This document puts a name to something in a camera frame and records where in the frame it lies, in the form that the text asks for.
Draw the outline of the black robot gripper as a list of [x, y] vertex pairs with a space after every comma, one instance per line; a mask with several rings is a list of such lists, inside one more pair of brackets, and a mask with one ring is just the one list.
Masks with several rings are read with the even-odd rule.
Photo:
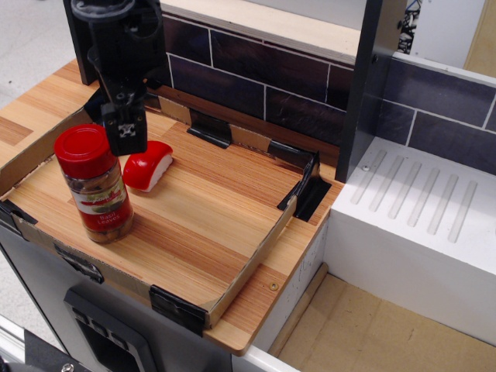
[[164, 65], [164, 35], [158, 3], [73, 3], [73, 14], [88, 24], [88, 60], [98, 73], [106, 103], [103, 126], [117, 156], [147, 149], [146, 112], [138, 102], [143, 80]]

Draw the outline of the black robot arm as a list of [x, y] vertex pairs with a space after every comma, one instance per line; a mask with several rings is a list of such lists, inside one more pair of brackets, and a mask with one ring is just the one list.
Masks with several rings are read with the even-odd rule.
[[102, 125], [116, 156], [147, 148], [146, 80], [166, 64], [158, 1], [72, 1], [72, 15], [88, 26], [88, 62], [104, 95]]

